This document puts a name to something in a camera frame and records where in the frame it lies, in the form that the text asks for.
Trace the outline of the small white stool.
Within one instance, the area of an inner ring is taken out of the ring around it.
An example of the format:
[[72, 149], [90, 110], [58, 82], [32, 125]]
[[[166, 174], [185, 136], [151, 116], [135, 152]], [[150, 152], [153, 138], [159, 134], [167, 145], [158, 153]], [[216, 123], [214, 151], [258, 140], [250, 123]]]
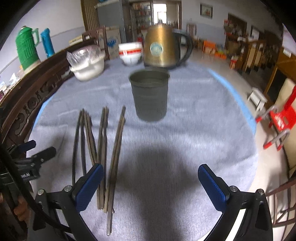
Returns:
[[251, 89], [251, 93], [248, 96], [247, 100], [254, 103], [256, 111], [262, 111], [264, 105], [267, 103], [266, 97], [258, 88], [255, 87]]

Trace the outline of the white pot with plastic bag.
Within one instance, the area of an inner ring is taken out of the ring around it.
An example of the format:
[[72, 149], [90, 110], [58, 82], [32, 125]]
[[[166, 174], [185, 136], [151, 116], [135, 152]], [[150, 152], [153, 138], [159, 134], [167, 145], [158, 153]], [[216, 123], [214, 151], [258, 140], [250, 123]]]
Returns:
[[66, 58], [70, 71], [82, 82], [98, 77], [105, 68], [105, 52], [97, 45], [89, 45], [73, 52], [67, 52]]

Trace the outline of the green thermos jug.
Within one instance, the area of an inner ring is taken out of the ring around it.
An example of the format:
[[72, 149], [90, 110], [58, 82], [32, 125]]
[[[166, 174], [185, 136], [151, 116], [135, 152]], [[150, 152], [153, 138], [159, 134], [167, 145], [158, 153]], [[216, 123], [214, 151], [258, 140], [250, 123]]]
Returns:
[[22, 26], [16, 36], [16, 50], [23, 70], [40, 62], [36, 46], [40, 43], [39, 29]]

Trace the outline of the gold electric kettle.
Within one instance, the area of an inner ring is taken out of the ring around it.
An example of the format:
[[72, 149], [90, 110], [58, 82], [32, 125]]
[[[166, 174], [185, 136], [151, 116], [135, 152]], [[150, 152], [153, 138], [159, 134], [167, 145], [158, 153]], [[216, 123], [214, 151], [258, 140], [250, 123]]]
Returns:
[[[185, 38], [186, 52], [181, 57], [181, 39]], [[193, 51], [193, 39], [183, 30], [165, 24], [148, 28], [144, 40], [144, 66], [174, 69], [184, 64]]]

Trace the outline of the dark chopstick three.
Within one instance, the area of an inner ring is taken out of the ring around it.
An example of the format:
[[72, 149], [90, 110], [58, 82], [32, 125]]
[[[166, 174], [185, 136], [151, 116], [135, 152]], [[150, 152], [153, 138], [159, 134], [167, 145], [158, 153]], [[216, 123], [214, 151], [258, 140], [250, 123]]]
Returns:
[[104, 118], [103, 118], [103, 126], [102, 126], [102, 147], [101, 147], [101, 163], [104, 168], [104, 177], [101, 182], [100, 187], [100, 208], [104, 209], [105, 202], [105, 190], [106, 190], [106, 159], [107, 159], [107, 125], [108, 125], [108, 107], [104, 108]]

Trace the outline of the dark grey utensil holder cup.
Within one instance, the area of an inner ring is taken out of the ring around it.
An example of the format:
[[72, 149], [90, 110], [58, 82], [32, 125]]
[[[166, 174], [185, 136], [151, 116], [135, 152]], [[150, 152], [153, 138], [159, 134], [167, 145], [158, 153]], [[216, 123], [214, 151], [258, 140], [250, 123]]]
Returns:
[[146, 68], [129, 76], [135, 110], [143, 121], [160, 121], [167, 112], [168, 71], [160, 68]]

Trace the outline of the dark chopstick seven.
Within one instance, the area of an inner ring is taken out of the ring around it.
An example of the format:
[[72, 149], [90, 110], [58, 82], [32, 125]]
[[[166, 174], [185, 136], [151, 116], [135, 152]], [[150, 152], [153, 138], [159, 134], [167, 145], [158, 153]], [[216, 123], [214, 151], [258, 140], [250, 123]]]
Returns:
[[81, 149], [81, 161], [82, 172], [86, 175], [86, 156], [85, 156], [85, 134], [84, 134], [84, 109], [81, 110], [80, 118], [80, 149]]

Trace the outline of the grey refrigerator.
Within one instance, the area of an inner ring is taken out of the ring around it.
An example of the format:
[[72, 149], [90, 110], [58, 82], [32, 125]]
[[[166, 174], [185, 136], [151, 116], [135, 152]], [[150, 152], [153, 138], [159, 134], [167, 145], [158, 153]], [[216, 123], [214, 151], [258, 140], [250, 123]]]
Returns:
[[95, 6], [99, 25], [118, 27], [122, 43], [126, 43], [122, 1], [102, 1]]

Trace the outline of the red plastic chair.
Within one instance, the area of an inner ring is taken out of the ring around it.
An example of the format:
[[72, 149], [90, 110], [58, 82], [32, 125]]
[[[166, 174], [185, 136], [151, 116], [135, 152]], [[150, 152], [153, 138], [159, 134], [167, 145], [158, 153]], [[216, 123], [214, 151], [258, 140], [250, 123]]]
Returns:
[[295, 110], [292, 107], [292, 103], [295, 100], [295, 86], [292, 89], [292, 93], [287, 99], [281, 111], [278, 111], [278, 107], [276, 105], [272, 105], [266, 112], [262, 115], [256, 117], [256, 123], [262, 121], [266, 116], [269, 116], [270, 122], [268, 127], [271, 128], [274, 126], [278, 135], [274, 137], [271, 141], [266, 142], [263, 145], [264, 149], [269, 148], [271, 145], [275, 144], [277, 141], [280, 141], [280, 144], [277, 147], [279, 151], [285, 141], [288, 139], [290, 135], [290, 131], [295, 125]]

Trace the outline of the blue thermos bottle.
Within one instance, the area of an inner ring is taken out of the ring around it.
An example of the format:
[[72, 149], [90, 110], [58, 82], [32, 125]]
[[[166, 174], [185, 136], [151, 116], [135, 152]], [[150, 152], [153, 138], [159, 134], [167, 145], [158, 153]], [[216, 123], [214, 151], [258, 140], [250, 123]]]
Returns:
[[43, 32], [41, 32], [40, 35], [41, 35], [44, 51], [46, 53], [47, 58], [49, 58], [49, 57], [51, 57], [52, 55], [55, 54], [53, 44], [52, 44], [52, 41], [51, 41], [51, 37], [50, 37], [49, 28], [46, 28], [45, 30], [43, 30]]

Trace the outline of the dark chopstick six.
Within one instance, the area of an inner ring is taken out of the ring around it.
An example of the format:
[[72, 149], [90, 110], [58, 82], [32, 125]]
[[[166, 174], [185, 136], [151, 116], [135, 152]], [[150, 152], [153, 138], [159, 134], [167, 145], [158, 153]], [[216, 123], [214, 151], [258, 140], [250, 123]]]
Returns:
[[72, 154], [72, 185], [75, 184], [76, 181], [76, 158], [77, 158], [77, 149], [78, 149], [78, 138], [79, 138], [79, 127], [82, 118], [83, 110], [79, 112], [76, 129], [75, 129], [75, 137], [74, 137], [74, 146], [73, 146], [73, 154]]

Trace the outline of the dark chopstick two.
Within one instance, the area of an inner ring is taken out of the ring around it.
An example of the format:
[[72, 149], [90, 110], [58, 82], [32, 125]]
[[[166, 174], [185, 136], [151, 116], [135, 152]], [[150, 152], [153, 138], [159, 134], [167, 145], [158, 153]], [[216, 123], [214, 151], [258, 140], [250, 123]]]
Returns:
[[123, 106], [121, 109], [121, 114], [119, 117], [116, 136], [115, 136], [115, 140], [114, 140], [113, 151], [112, 151], [112, 156], [111, 156], [111, 161], [110, 161], [109, 175], [108, 175], [108, 179], [107, 179], [106, 192], [105, 192], [105, 201], [104, 201], [104, 209], [103, 209], [104, 213], [107, 213], [107, 209], [108, 209], [112, 172], [114, 170], [115, 155], [117, 152], [117, 144], [118, 144], [118, 140], [119, 140], [119, 131], [120, 131], [120, 127], [121, 127], [122, 118], [125, 115], [125, 109], [126, 109], [125, 106]]

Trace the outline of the dark chopstick eight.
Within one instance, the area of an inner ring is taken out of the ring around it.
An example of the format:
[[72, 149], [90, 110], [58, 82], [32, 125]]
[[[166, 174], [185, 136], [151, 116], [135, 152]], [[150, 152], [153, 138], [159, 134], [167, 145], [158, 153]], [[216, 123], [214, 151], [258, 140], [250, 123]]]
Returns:
[[92, 162], [94, 164], [94, 163], [98, 163], [97, 147], [95, 144], [95, 138], [94, 138], [93, 131], [92, 131], [91, 116], [88, 112], [86, 113], [86, 120], [87, 120], [87, 124], [88, 124], [88, 133], [89, 133], [89, 139], [90, 139], [89, 143], [90, 143], [90, 149], [91, 149], [91, 154], [92, 154]]

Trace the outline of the framed wall picture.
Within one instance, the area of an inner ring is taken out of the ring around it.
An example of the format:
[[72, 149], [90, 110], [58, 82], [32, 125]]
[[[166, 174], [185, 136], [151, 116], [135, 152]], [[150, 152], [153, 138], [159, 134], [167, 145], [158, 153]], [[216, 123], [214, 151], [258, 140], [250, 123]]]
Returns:
[[213, 7], [208, 4], [200, 3], [200, 15], [202, 17], [212, 19], [213, 18]]

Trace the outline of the dark chopstick one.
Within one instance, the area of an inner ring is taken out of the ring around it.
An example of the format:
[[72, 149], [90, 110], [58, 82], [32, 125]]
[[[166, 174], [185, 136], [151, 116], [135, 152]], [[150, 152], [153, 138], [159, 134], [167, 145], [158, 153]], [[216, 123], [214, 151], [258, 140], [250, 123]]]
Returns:
[[122, 130], [123, 130], [123, 126], [125, 123], [125, 118], [122, 118], [122, 122], [121, 122], [121, 127], [120, 127], [120, 131], [119, 131], [119, 140], [118, 140], [118, 144], [117, 144], [117, 152], [115, 155], [115, 162], [114, 162], [114, 170], [112, 172], [112, 180], [111, 180], [111, 186], [110, 186], [110, 196], [109, 196], [109, 201], [108, 201], [108, 209], [107, 209], [107, 231], [106, 234], [108, 236], [111, 235], [111, 229], [112, 229], [112, 209], [113, 209], [113, 200], [114, 200], [114, 192], [115, 192], [115, 185], [116, 185], [116, 175], [117, 175], [117, 170], [116, 170], [116, 166], [117, 166], [117, 162], [118, 162], [118, 158], [119, 158], [119, 146], [120, 146], [120, 138], [122, 137]]

